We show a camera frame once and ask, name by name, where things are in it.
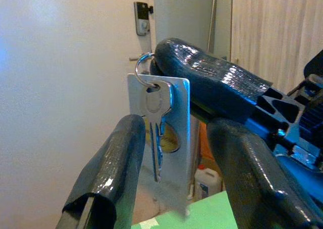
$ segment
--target robotic arm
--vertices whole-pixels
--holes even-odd
[[[189,79],[191,113],[207,123],[239,228],[323,228],[322,66],[323,51],[285,95],[179,39],[157,45],[150,71]],[[139,116],[118,123],[81,172],[57,228],[130,227],[144,132]]]
[[[192,111],[207,123],[239,228],[323,228],[320,69],[307,66],[305,81],[285,95],[175,38],[157,45],[150,69],[190,80]]]

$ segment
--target plastic bottle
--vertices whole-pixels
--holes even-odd
[[[194,194],[195,200],[204,199],[210,195],[221,192],[222,178],[219,174],[200,164],[195,172]]]

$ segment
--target green surface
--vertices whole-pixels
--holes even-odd
[[[171,211],[155,218],[159,225],[156,225],[156,221],[151,223],[155,224],[153,226],[148,226],[147,224],[149,223],[141,222],[133,225],[131,229],[237,228],[228,201],[228,195],[225,191],[191,204],[189,210],[190,215],[186,219]]]

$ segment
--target key ring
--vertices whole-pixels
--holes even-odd
[[[143,54],[139,60],[137,61],[137,64],[136,64],[136,68],[135,68],[135,76],[137,78],[137,80],[139,81],[139,83],[141,83],[142,85],[148,87],[148,88],[157,88],[158,86],[154,85],[154,84],[151,84],[151,83],[148,83],[147,81],[144,81],[142,80],[139,76],[138,76],[138,69],[139,69],[139,65],[142,61],[145,61],[146,59],[149,59],[151,57],[155,56],[155,53],[150,53],[150,52],[147,52],[145,54]]]

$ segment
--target silver key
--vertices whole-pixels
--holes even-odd
[[[142,90],[140,108],[149,121],[154,178],[159,182],[163,161],[159,142],[165,131],[165,115],[173,106],[173,90],[172,85],[165,81],[154,81],[154,84],[157,84],[159,89]]]

